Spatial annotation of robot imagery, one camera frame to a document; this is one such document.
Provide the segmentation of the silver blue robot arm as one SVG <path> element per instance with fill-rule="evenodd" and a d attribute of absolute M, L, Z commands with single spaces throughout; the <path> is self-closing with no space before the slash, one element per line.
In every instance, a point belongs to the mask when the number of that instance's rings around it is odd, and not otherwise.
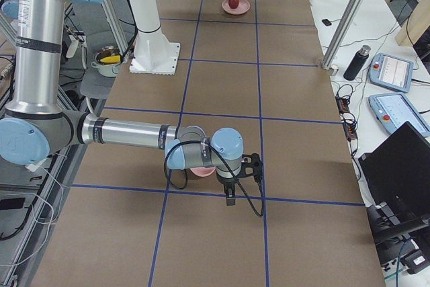
<path fill-rule="evenodd" d="M 214 168 L 226 203 L 233 205 L 245 173 L 243 140 L 235 129 L 206 136 L 197 126 L 112 120 L 59 107 L 64 14 L 74 1 L 105 0 L 19 0 L 15 91 L 1 120 L 2 158 L 27 165 L 67 146 L 93 142 L 155 148 L 165 154 L 165 170 Z"/>

